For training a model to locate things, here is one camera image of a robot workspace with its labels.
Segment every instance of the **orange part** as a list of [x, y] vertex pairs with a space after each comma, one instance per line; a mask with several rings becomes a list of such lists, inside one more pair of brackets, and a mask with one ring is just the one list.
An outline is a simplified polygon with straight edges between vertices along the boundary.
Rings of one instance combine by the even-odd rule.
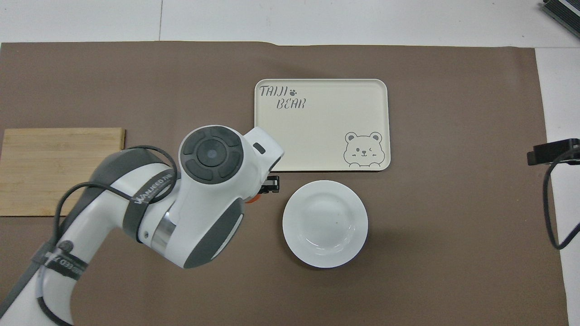
[[251, 204], [251, 203], [255, 202], [256, 200], [260, 199], [260, 196], [261, 196], [261, 195], [262, 195], [262, 194], [257, 194], [257, 195], [255, 195], [255, 196], [254, 196], [254, 198], [252, 198], [252, 199], [250, 199], [249, 201], [247, 201], [247, 202], [246, 202], [246, 204]]

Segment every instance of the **bear face drawing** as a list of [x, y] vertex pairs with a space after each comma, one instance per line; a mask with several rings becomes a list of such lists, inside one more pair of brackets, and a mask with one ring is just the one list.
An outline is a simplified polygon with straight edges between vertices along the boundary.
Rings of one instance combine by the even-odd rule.
[[345, 161], [349, 166], [380, 166], [385, 160], [385, 152], [380, 146], [383, 137], [378, 132], [368, 136], [357, 136], [349, 132], [345, 136], [346, 150]]

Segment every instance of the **black wire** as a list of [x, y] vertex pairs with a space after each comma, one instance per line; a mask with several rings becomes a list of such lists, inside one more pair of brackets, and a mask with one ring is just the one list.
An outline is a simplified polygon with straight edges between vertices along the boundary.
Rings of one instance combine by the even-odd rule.
[[[156, 151], [158, 153], [161, 153], [171, 163], [171, 168], [173, 170], [173, 180], [172, 180], [171, 184], [169, 185], [169, 188], [164, 193], [156, 196], [155, 198], [153, 198], [149, 202], [149, 205], [154, 204], [160, 200], [163, 200], [165, 197], [167, 197], [171, 193], [173, 188], [175, 188], [175, 184], [177, 183], [177, 165], [175, 164], [175, 161], [173, 160], [171, 155], [169, 155], [166, 151], [164, 151], [158, 147], [149, 146], [149, 145], [140, 145], [140, 146], [130, 147], [127, 149], [130, 150], [130, 149], [136, 149], [136, 148], [143, 148], [143, 149], [152, 150], [152, 151]], [[79, 184], [75, 185], [74, 187], [70, 188], [66, 193], [64, 193], [64, 195], [60, 199], [59, 203], [56, 205], [56, 212], [55, 212], [55, 218], [54, 218], [54, 222], [53, 222], [52, 239], [51, 239], [52, 244], [54, 246], [57, 245], [60, 237], [62, 236], [62, 234], [60, 234], [60, 212], [63, 209], [64, 202], [67, 200], [67, 198], [73, 192], [77, 191], [80, 188], [84, 188], [84, 187], [95, 187], [95, 188], [105, 189], [105, 190], [108, 190], [116, 195], [123, 197], [126, 200], [131, 200], [131, 198], [132, 198], [131, 195], [125, 194], [121, 190], [117, 190], [117, 189], [115, 189], [107, 184], [99, 183], [99, 182], [82, 182], [82, 183], [79, 183]]]
[[153, 198], [149, 202], [149, 204], [155, 204], [156, 202], [163, 200], [163, 198], [167, 197], [171, 193], [173, 188], [175, 187], [175, 184], [177, 182], [177, 164], [175, 164], [175, 161], [173, 160], [171, 155], [169, 155], [169, 153], [162, 150], [161, 148], [158, 148], [155, 146], [149, 146], [149, 145], [139, 145], [139, 146], [130, 147], [130, 148], [128, 148], [128, 150], [133, 149], [133, 148], [145, 148], [147, 150], [156, 151], [158, 153], [161, 153], [163, 156], [165, 156], [167, 158], [167, 160], [171, 163], [171, 169], [173, 170], [173, 181], [169, 185], [169, 188], [167, 189], [167, 191], [165, 191], [164, 193], [162, 193], [159, 196], [156, 196], [155, 198]]
[[53, 241], [54, 246], [56, 246], [56, 244], [58, 243], [60, 236], [61, 236], [60, 227], [59, 227], [60, 226], [60, 211], [63, 209], [64, 202], [67, 200], [67, 198], [73, 192], [79, 190], [80, 188], [84, 188], [84, 187], [95, 187], [95, 188], [105, 189], [105, 190], [108, 190], [114, 194], [117, 194], [117, 195], [123, 197], [126, 200], [131, 200], [131, 196], [125, 194], [121, 190], [117, 190], [117, 189], [115, 189], [107, 184], [98, 183], [98, 182], [82, 182], [82, 183], [79, 183], [79, 184], [75, 185], [74, 187], [68, 189], [68, 191], [66, 193], [64, 193], [64, 195], [60, 199], [59, 203], [56, 205], [55, 219], [54, 219], [54, 225], [53, 225], [53, 230], [52, 230], [52, 236], [53, 236], [52, 241]]
[[580, 153], [580, 147], [572, 148], [560, 156], [556, 157], [556, 159], [550, 164], [550, 167], [547, 169], [546, 174], [544, 175], [543, 181], [543, 205], [544, 205], [544, 219], [546, 220], [546, 229], [548, 230], [548, 237], [550, 238], [550, 242], [552, 246], [558, 250], [564, 249], [570, 241], [580, 232], [580, 223], [576, 225], [576, 227], [570, 232], [570, 234], [562, 241], [561, 244], [556, 242], [556, 238], [554, 237], [554, 231], [552, 230], [552, 223], [550, 222], [550, 207], [548, 203], [548, 183], [550, 182], [550, 175], [552, 174], [552, 170], [556, 167], [558, 163], [561, 163], [562, 160], [572, 159], [573, 154]]

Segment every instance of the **brown paper mat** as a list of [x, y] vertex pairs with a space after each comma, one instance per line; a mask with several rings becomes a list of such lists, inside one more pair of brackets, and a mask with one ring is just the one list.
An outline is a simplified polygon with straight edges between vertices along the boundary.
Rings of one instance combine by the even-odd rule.
[[[212, 263], [180, 270], [115, 230], [72, 299], [78, 325], [566, 325], [560, 257], [545, 234], [545, 142], [533, 49], [142, 42], [2, 44], [0, 131], [126, 128], [126, 145], [173, 155], [206, 124], [242, 133], [263, 78], [378, 78], [389, 89], [391, 165], [282, 173], [247, 206]], [[350, 263], [309, 268], [284, 242], [300, 186], [352, 188], [369, 216]], [[0, 295], [50, 235], [46, 218], [0, 219]]]

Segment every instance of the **robotic arm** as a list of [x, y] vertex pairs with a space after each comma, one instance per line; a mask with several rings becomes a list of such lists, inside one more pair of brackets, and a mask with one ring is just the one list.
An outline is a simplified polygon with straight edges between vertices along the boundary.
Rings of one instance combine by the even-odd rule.
[[146, 149], [110, 155], [90, 181], [111, 191], [85, 190], [0, 306], [0, 325], [71, 325], [74, 285], [115, 227], [182, 268], [210, 262], [238, 229], [244, 203], [277, 192], [268, 174], [283, 154], [258, 127], [241, 135], [213, 125], [182, 141], [179, 180]]

